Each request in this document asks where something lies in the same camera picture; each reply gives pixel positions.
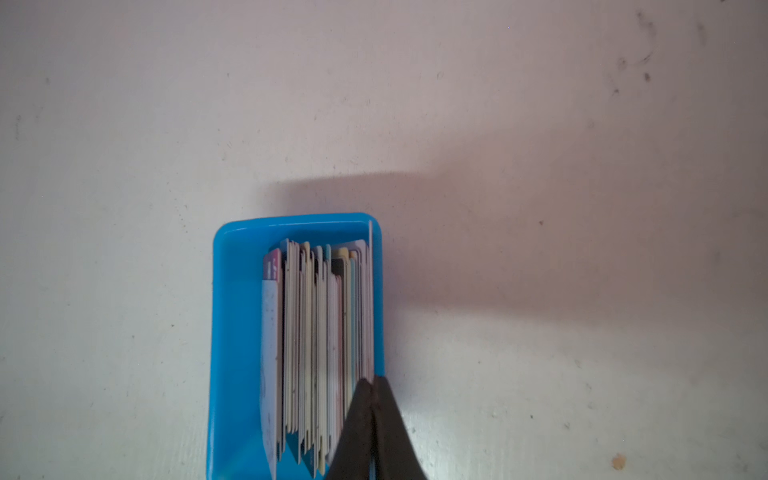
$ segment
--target white tabletop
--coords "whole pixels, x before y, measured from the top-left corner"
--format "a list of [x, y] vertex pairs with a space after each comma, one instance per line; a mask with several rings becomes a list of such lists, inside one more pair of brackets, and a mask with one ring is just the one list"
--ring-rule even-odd
[[767, 19], [0, 2], [0, 478], [202, 478], [214, 233], [346, 211], [430, 478], [765, 478]]

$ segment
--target card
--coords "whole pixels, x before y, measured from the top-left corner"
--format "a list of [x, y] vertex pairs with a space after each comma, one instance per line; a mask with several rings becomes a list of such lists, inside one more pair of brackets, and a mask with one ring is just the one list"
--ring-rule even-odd
[[282, 334], [279, 332], [282, 318], [280, 308], [279, 278], [280, 250], [269, 252], [263, 261], [262, 302], [261, 302], [261, 372], [260, 372], [260, 416], [261, 432], [266, 453], [267, 463], [274, 480], [277, 475], [277, 458], [280, 452], [281, 423], [277, 407], [279, 391], [278, 383], [278, 350]]
[[349, 275], [349, 251], [346, 247], [331, 250], [331, 270], [340, 276], [342, 284], [342, 295], [339, 303], [342, 310], [342, 344], [340, 346], [340, 355], [342, 357], [342, 391], [343, 391], [343, 414], [342, 420], [346, 417], [346, 411], [352, 402], [352, 321], [350, 310], [352, 309], [352, 290], [350, 289]]
[[317, 364], [314, 372], [316, 380], [315, 412], [317, 433], [315, 444], [315, 464], [321, 475], [326, 474], [326, 450], [328, 448], [328, 275], [329, 260], [325, 258], [322, 247], [315, 247], [317, 265], [317, 336], [315, 352]]
[[284, 240], [264, 259], [263, 317], [279, 317], [262, 332], [265, 450], [277, 463], [288, 447], [313, 478], [333, 461], [358, 379], [373, 380], [371, 243], [372, 224], [367, 242]]
[[298, 245], [288, 239], [280, 244], [283, 258], [283, 434], [282, 451], [289, 444], [287, 435], [296, 431], [296, 296], [299, 279]]

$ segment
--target black object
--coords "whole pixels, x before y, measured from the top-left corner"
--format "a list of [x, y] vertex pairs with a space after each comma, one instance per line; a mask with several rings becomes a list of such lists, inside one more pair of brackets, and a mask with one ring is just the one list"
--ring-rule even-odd
[[376, 480], [426, 480], [382, 376], [357, 382], [326, 480], [368, 480], [371, 458]]

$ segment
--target stain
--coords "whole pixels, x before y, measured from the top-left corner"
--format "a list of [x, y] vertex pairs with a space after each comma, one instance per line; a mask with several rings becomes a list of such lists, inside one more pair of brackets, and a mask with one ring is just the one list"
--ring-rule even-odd
[[699, 37], [699, 45], [702, 47], [707, 46], [707, 27], [703, 23], [696, 23], [696, 35]]
[[720, 265], [720, 261], [723, 259], [723, 253], [720, 252], [720, 250], [715, 249], [712, 252], [710, 261], [712, 262], [712, 266], [718, 266]]
[[741, 455], [736, 455], [736, 461], [733, 463], [733, 471], [747, 473], [750, 470], [750, 464], [742, 460]]
[[730, 216], [731, 218], [752, 217], [756, 220], [762, 220], [766, 214], [760, 208], [745, 208], [743, 210], [735, 210]]
[[611, 466], [614, 470], [624, 470], [624, 467], [627, 466], [627, 457], [621, 453], [617, 453], [616, 456], [611, 459]]
[[637, 24], [640, 30], [644, 31], [649, 38], [656, 37], [656, 25], [645, 15], [642, 10], [637, 11]]

